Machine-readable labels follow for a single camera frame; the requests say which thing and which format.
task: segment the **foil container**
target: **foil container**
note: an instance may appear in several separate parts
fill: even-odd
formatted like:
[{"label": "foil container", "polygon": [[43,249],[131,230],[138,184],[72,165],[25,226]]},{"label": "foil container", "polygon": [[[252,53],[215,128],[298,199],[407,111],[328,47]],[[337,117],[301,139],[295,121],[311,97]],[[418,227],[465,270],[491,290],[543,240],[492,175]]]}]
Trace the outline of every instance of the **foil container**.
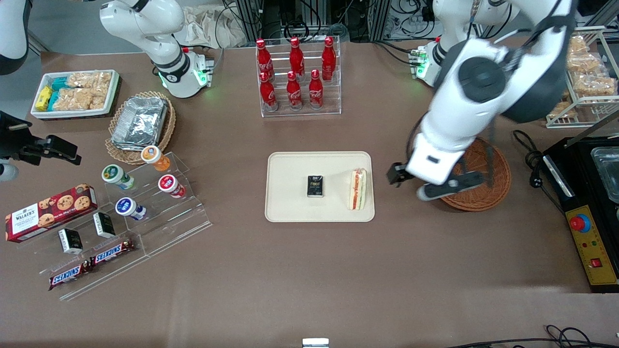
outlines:
[{"label": "foil container", "polygon": [[129,151],[159,145],[167,111],[168,104],[161,98],[129,98],[112,134],[112,144]]}]

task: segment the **yellow snack box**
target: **yellow snack box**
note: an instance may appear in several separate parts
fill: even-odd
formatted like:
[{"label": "yellow snack box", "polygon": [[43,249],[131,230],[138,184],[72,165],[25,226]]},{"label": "yellow snack box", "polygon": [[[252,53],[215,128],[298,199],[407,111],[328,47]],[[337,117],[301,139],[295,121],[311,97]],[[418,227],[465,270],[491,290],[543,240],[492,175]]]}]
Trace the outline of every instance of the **yellow snack box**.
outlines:
[{"label": "yellow snack box", "polygon": [[47,111],[47,106],[50,103],[51,94],[53,92],[54,91],[51,89],[50,86],[43,87],[43,90],[39,94],[37,102],[35,104],[35,108],[38,111]]}]

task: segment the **clear acrylic stand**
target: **clear acrylic stand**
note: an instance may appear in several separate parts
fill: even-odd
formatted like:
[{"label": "clear acrylic stand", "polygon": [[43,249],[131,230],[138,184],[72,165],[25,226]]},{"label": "clear acrylic stand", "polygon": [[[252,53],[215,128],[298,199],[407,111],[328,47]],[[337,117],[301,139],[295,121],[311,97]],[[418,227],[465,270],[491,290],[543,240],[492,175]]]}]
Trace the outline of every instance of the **clear acrylic stand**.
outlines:
[{"label": "clear acrylic stand", "polygon": [[[265,39],[267,50],[271,54],[273,60],[273,70],[275,71],[275,98],[279,103],[276,111],[265,111],[264,102],[260,96],[260,79],[256,74],[258,81],[258,100],[260,101],[260,112],[262,117],[270,116],[301,116],[301,115],[327,115],[342,113],[342,50],[340,49],[340,38],[333,36],[333,49],[335,50],[335,72],[331,81],[323,81],[324,87],[324,105],[320,110],[314,110],[310,107],[310,72],[312,69],[322,71],[322,51],[324,49],[325,36],[307,38],[300,45],[305,57],[305,79],[299,81],[301,85],[301,97],[303,99],[303,108],[301,110],[292,110],[288,104],[288,92],[286,85],[288,84],[288,71],[290,71],[290,43],[286,39]],[[256,60],[256,72],[259,72],[258,61]]]},{"label": "clear acrylic stand", "polygon": [[[60,300],[72,300],[212,225],[204,206],[191,189],[186,177],[189,172],[187,166],[172,152],[166,156],[170,158],[171,165],[165,172],[158,172],[151,165],[143,165],[128,172],[135,179],[132,189],[123,191],[116,185],[106,184],[110,201],[102,203],[97,212],[104,212],[112,218],[115,237],[105,239],[97,235],[93,212],[18,245],[18,249],[33,253],[32,258],[40,270],[39,273],[46,278],[41,288],[49,286],[50,277],[131,238],[135,250],[105,261],[92,272],[51,290],[59,294]],[[183,198],[172,198],[168,193],[159,190],[157,182],[164,174],[174,175],[185,187]],[[115,204],[122,197],[131,197],[144,206],[147,209],[146,217],[136,221],[118,215]],[[83,252],[78,255],[63,253],[58,237],[58,230],[62,228],[80,233]]]}]

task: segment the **coca-cola bottle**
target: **coca-cola bottle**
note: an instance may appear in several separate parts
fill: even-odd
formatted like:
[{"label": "coca-cola bottle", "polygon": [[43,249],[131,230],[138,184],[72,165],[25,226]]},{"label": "coca-cola bottle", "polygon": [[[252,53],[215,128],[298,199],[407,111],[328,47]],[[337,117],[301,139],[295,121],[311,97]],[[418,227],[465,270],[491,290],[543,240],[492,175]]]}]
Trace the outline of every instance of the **coca-cola bottle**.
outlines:
[{"label": "coca-cola bottle", "polygon": [[335,50],[333,49],[333,37],[324,39],[324,50],[322,51],[322,79],[331,81],[335,72]]},{"label": "coca-cola bottle", "polygon": [[273,60],[271,60],[271,54],[267,51],[264,40],[259,38],[256,40],[256,47],[258,47],[258,69],[259,72],[266,72],[269,76],[269,81],[275,80],[275,71],[273,71]]},{"label": "coca-cola bottle", "polygon": [[294,71],[288,71],[288,85],[286,86],[288,91],[288,102],[290,102],[290,108],[292,110],[301,110],[303,108],[303,101],[301,100],[301,86],[297,81],[297,75]]},{"label": "coca-cola bottle", "polygon": [[311,71],[311,81],[309,82],[309,105],[312,109],[322,108],[322,81],[318,69]]},{"label": "coca-cola bottle", "polygon": [[299,48],[299,38],[290,39],[290,69],[296,74],[299,81],[305,78],[305,59],[303,52]]},{"label": "coca-cola bottle", "polygon": [[269,75],[266,72],[260,73],[260,96],[264,102],[264,111],[273,112],[279,107],[275,99],[275,89],[269,82]]}]

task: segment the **round wicker basket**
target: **round wicker basket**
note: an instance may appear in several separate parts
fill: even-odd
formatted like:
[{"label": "round wicker basket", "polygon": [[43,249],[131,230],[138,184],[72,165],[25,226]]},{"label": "round wicker basket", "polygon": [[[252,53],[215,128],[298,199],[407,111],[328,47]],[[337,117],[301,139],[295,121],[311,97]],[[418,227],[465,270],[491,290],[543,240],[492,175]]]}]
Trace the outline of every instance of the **round wicker basket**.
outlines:
[{"label": "round wicker basket", "polygon": [[[159,139],[159,145],[158,145],[159,149],[163,152],[165,147],[170,142],[170,138],[172,138],[172,132],[174,131],[174,125],[176,123],[176,112],[174,111],[174,107],[172,106],[170,99],[168,99],[168,97],[166,97],[165,95],[159,92],[153,92],[153,91],[140,92],[134,95],[134,97],[144,97],[144,98],[157,97],[157,98],[164,99],[168,102],[168,111],[165,115],[165,120],[163,122],[162,135],[161,135],[161,138]],[[126,104],[127,104],[127,101],[125,101],[116,110],[116,113],[114,114],[114,117],[112,118],[110,122],[110,127],[108,128],[110,130],[110,135],[114,133],[114,129],[116,129],[116,124],[118,123],[118,118],[120,117],[120,114],[123,113],[124,106]],[[119,160],[121,162],[128,163],[128,164],[132,164],[132,165],[140,165],[144,163],[144,161],[142,160],[142,157],[140,156],[139,151],[121,150],[117,148],[116,146],[114,146],[114,144],[112,144],[111,138],[106,139],[105,147],[108,149],[108,153],[110,154],[110,156],[112,156],[116,160]]]},{"label": "round wicker basket", "polygon": [[[462,156],[466,161],[467,171],[481,172],[485,178],[488,177],[488,155],[486,153],[487,143],[479,138],[466,150]],[[493,149],[493,183],[492,187],[484,182],[481,186],[468,191],[452,194],[441,199],[450,206],[463,211],[485,211],[499,204],[509,192],[511,187],[511,171],[505,156],[495,146]],[[461,174],[462,169],[458,165],[454,172]]]}]

